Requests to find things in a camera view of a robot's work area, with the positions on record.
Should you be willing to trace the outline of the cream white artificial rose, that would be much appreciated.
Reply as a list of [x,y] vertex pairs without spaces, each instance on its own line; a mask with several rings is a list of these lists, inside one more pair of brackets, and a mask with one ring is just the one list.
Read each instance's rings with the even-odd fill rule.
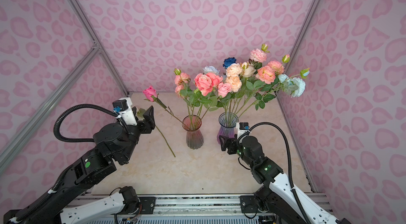
[[[143,108],[140,108],[137,113],[136,113],[136,117],[141,119],[143,117],[143,115],[145,114],[146,110]],[[170,147],[165,135],[162,133],[162,131],[159,129],[159,127],[156,125],[155,128],[158,130],[158,132],[160,133],[160,135],[163,137],[163,139],[165,140],[165,143],[167,145],[167,147],[169,148],[169,150],[171,151],[172,155],[174,158],[176,158],[175,153],[173,152],[172,148]]]

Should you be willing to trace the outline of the magenta pink rose stem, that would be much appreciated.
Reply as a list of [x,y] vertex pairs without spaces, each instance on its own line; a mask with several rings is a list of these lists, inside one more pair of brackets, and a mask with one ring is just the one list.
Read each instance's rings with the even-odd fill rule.
[[170,116],[175,118],[177,121],[183,123],[177,116],[174,115],[173,111],[170,109],[169,106],[166,106],[160,99],[159,94],[154,89],[153,86],[149,86],[147,89],[143,90],[142,93],[145,95],[146,100],[149,102],[157,103],[161,108],[163,108]]

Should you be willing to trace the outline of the purple blue glass vase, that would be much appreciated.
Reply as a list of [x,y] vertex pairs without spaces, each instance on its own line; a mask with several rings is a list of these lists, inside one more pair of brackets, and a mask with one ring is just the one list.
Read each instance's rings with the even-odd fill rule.
[[234,113],[222,113],[219,116],[220,129],[217,134],[217,142],[220,144],[220,136],[233,138],[235,134],[236,124],[239,122],[239,118]]

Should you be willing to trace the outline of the red glass vase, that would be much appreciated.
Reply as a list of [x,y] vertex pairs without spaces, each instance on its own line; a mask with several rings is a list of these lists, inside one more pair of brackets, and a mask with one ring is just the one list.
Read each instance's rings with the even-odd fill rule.
[[182,127],[186,131],[186,143],[190,149],[197,150],[204,144],[204,137],[200,128],[202,120],[196,116],[191,115],[184,118]]

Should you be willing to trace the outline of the pink green carnation stem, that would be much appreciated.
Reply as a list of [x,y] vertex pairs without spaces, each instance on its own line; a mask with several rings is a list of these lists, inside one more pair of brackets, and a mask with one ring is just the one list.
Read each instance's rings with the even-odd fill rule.
[[275,99],[279,86],[279,76],[285,73],[285,67],[290,61],[290,55],[285,55],[281,61],[270,61],[263,64],[249,60],[241,65],[241,88],[234,94],[232,112],[242,117],[250,108],[263,109]]

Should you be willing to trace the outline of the light pink rose stem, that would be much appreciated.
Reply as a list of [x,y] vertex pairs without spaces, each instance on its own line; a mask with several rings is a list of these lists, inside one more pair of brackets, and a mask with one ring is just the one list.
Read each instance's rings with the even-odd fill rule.
[[208,95],[209,105],[208,112],[216,111],[223,108],[224,113],[231,112],[232,89],[229,83],[220,83]]

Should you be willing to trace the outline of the peach rose stem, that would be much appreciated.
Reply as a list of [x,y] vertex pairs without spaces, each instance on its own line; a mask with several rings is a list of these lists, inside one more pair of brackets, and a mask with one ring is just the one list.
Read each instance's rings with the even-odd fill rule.
[[232,92],[228,111],[236,115],[240,102],[237,98],[237,93],[242,87],[242,81],[240,79],[242,72],[243,69],[239,63],[233,63],[226,69],[226,83],[230,84]]

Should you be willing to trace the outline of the red pink rose stem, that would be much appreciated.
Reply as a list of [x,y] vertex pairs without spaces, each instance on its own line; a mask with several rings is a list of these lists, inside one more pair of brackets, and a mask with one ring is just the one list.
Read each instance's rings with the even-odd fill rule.
[[210,92],[210,97],[214,96],[214,90],[218,88],[218,85],[223,82],[223,78],[216,75],[215,73],[209,72],[206,74],[211,79],[211,92]]
[[213,88],[215,86],[214,73],[200,73],[195,79],[194,83],[196,89],[190,92],[189,103],[190,111],[192,115],[198,116],[203,119],[210,108],[210,96],[213,93]]

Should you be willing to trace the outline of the dark blue artificial rose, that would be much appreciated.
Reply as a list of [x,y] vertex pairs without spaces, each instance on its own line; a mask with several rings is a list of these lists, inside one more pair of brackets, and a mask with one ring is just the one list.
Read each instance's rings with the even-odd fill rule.
[[223,62],[223,68],[227,69],[228,67],[230,67],[234,63],[236,63],[236,58],[234,58],[234,57],[227,58]]

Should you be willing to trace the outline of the pink carnation double stem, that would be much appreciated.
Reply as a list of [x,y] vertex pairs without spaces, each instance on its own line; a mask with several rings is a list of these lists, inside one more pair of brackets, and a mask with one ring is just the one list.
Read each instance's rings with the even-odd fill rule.
[[256,48],[250,51],[250,60],[253,62],[263,63],[267,59],[267,54],[269,46],[267,44],[262,44],[261,48]]

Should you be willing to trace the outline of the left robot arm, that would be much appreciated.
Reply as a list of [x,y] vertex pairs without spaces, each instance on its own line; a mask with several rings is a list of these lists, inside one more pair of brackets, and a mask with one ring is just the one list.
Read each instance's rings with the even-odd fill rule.
[[[142,134],[155,129],[154,108],[150,106],[143,114],[143,120],[124,120],[124,115],[135,117],[136,108],[116,100],[116,107],[110,111],[94,104],[79,104],[67,109],[56,120],[53,128],[55,137],[63,142],[93,142],[95,147],[86,152],[73,164],[64,169],[54,185],[34,203],[24,209],[10,210],[4,217],[5,224],[85,224],[108,214],[140,213],[141,203],[132,187],[123,187],[99,201],[70,208],[68,205],[79,195],[99,184],[117,170],[116,163],[126,165]],[[62,122],[79,109],[95,109],[116,118],[116,122],[104,126],[92,138],[68,138],[62,136]]]

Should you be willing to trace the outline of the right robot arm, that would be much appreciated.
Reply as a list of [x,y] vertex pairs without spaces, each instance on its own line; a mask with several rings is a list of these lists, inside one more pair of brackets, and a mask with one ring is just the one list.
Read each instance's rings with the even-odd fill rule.
[[222,151],[237,154],[244,161],[258,184],[262,187],[254,193],[257,209],[268,210],[289,224],[348,224],[317,205],[300,189],[294,195],[289,176],[274,161],[266,157],[257,138],[219,138]]

